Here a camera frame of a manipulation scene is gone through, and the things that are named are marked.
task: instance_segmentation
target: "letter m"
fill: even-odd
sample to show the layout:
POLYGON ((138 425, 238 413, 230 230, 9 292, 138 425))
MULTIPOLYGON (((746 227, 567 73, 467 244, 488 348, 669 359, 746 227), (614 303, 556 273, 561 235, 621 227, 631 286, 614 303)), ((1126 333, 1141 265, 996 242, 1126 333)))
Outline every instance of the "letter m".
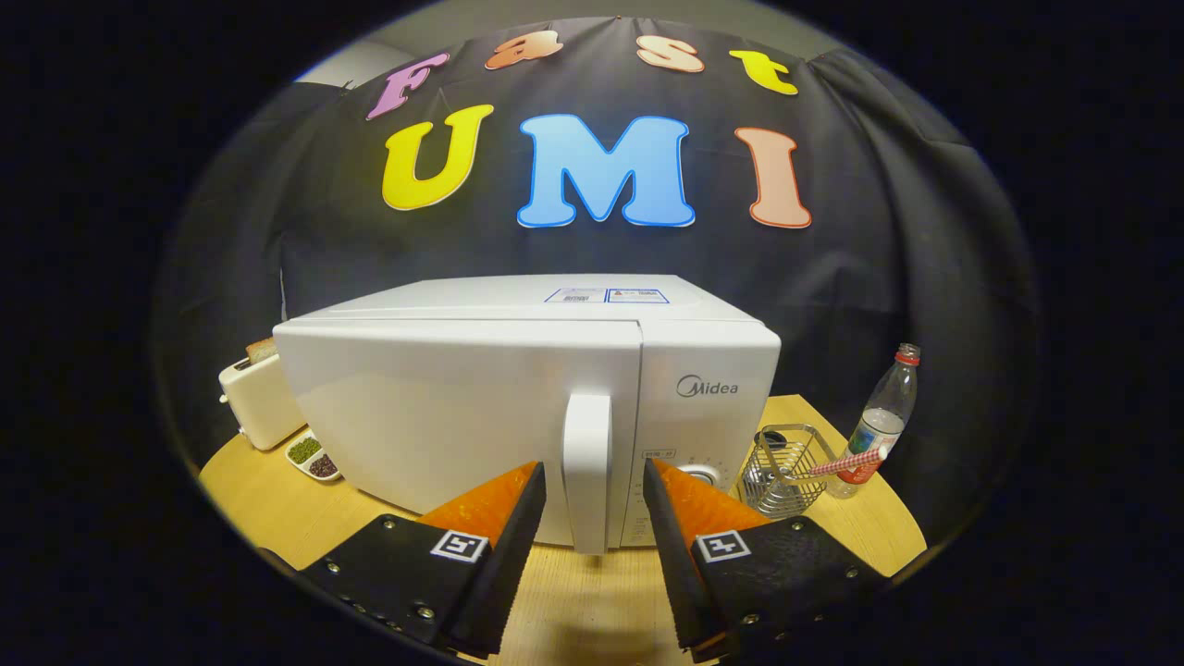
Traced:
POLYGON ((629 123, 612 151, 571 114, 528 119, 522 133, 534 139, 530 203, 519 211, 522 226, 564 226, 575 219, 575 206, 564 199, 564 178, 572 181, 584 206, 597 222, 612 212, 632 177, 633 198, 620 213, 643 226, 687 226, 695 211, 682 192, 680 145, 686 123, 642 116, 629 123))

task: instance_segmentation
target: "toast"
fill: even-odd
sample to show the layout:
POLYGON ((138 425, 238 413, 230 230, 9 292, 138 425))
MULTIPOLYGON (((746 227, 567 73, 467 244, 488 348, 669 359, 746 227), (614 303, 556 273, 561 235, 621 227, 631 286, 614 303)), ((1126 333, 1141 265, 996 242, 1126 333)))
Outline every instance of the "toast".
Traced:
POLYGON ((251 359, 251 365, 262 361, 265 358, 270 358, 279 353, 276 348, 276 339, 268 338, 266 340, 259 340, 253 345, 246 346, 246 358, 251 359))

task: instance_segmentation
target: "red and white straw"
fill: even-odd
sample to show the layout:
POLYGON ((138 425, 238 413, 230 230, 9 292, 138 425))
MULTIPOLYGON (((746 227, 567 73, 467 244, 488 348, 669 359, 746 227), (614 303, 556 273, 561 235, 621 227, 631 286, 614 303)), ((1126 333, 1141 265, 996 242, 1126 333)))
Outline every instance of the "red and white straw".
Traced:
POLYGON ((812 468, 807 474, 834 474, 839 469, 851 469, 861 465, 867 465, 869 462, 879 462, 881 460, 888 459, 888 447, 877 447, 871 450, 866 450, 861 454, 852 455, 850 457, 843 457, 836 460, 835 462, 828 462, 826 465, 819 465, 812 468))

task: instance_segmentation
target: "white plate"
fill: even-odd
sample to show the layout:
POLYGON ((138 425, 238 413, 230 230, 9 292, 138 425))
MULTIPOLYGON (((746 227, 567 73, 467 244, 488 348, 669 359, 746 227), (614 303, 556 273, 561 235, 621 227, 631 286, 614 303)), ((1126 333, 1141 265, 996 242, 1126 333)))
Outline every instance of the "white plate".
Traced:
POLYGON ((304 474, 308 474, 310 478, 316 479, 317 481, 333 481, 334 479, 340 479, 341 478, 340 469, 328 476, 317 476, 316 474, 313 474, 311 472, 308 470, 308 468, 311 467, 314 462, 324 457, 326 455, 324 447, 321 447, 315 454, 308 456, 308 460, 305 460, 304 462, 296 462, 295 460, 291 459, 291 456, 288 455, 288 452, 290 452, 292 447, 313 436, 314 436, 313 431, 309 430, 308 433, 304 433, 303 435, 292 440, 287 447, 284 447, 284 459, 288 462, 290 462, 292 467, 300 469, 304 474))

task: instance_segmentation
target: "small dish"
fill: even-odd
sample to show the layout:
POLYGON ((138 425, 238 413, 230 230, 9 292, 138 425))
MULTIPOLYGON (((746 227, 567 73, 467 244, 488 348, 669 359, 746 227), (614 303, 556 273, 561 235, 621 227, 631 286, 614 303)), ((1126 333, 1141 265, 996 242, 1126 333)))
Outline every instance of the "small dish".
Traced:
POLYGON ((324 460, 327 460, 329 462, 329 465, 333 465, 333 460, 330 460, 329 456, 328 456, 328 454, 324 453, 324 448, 316 449, 316 453, 314 453, 313 455, 310 455, 307 459, 304 459, 304 462, 296 462, 295 460, 292 460, 292 457, 291 457, 291 450, 292 450, 292 448, 295 448, 297 444, 300 444, 303 441, 311 440, 311 438, 315 438, 315 436, 313 435, 313 431, 309 430, 308 433, 301 435, 301 436, 296 437, 295 440, 292 440, 291 442, 289 442, 289 444, 287 447, 284 447, 284 459, 288 460, 288 462, 292 463, 292 467, 295 467, 296 469, 300 469, 304 474, 308 474, 309 476, 311 476, 313 479, 316 479, 317 481, 333 481, 334 479, 340 479, 341 478, 341 470, 336 469, 336 466, 334 466, 333 474, 329 474, 328 476, 317 476, 316 474, 313 473, 313 470, 311 470, 313 465, 316 461, 321 460, 321 459, 324 459, 324 460))

